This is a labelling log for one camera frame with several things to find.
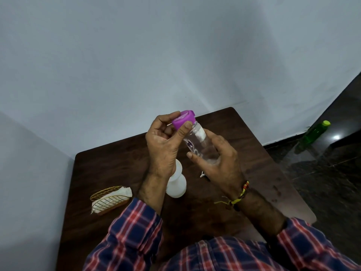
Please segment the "gold wire holder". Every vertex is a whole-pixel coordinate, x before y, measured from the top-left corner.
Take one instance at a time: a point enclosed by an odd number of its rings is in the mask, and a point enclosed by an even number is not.
[[[119,188],[121,188],[122,186],[116,186],[116,187],[109,187],[106,189],[103,189],[101,191],[98,191],[97,193],[93,194],[92,196],[90,196],[90,200],[92,202],[95,202],[96,200],[99,200],[101,197],[106,196],[107,194],[117,191]],[[95,212],[98,215],[103,215],[105,213],[108,213],[110,210],[113,210],[119,206],[125,205],[128,200],[130,199],[130,197],[128,196],[124,196],[124,195],[113,195],[113,196],[108,196],[105,198],[102,198],[101,200],[97,201],[93,206],[92,206],[92,212],[94,211],[94,208],[97,210],[100,210],[100,212]]]

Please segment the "white tissue paper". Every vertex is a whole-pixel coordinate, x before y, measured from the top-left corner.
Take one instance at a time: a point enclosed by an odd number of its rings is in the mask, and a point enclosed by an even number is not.
[[[119,201],[117,203],[105,200],[105,198],[110,197],[110,196],[120,196],[120,197],[115,197],[114,199],[118,199]],[[105,196],[101,197],[100,199],[94,201],[92,203],[92,213],[99,213],[101,211],[104,211],[104,206],[106,206],[106,208],[112,207],[124,200],[128,200],[128,198],[131,198],[133,196],[132,190],[130,189],[130,187],[121,187],[116,191],[113,191],[109,194],[106,194]]]

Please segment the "white wall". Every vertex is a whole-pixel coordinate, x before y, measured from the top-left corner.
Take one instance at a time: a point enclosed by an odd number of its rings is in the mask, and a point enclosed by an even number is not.
[[[303,132],[361,71],[361,0],[3,0],[0,110],[69,156],[234,106]]]
[[[73,160],[0,112],[0,270],[54,270]]]

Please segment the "green bottle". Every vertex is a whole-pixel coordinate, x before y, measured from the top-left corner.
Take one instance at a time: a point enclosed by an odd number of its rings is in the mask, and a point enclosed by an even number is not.
[[[307,131],[307,133],[301,138],[300,142],[296,146],[296,153],[300,153],[306,149],[306,147],[312,144],[318,139],[331,125],[329,121],[323,121],[319,123],[314,128]]]

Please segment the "plaid shirt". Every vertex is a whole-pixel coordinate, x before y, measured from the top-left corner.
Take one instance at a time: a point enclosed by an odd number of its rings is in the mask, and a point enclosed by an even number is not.
[[[86,259],[84,271],[149,270],[162,242],[162,220],[133,199],[109,227],[104,240]],[[324,234],[303,220],[291,218],[268,246],[262,242],[216,237],[188,246],[160,270],[361,270],[341,255]]]

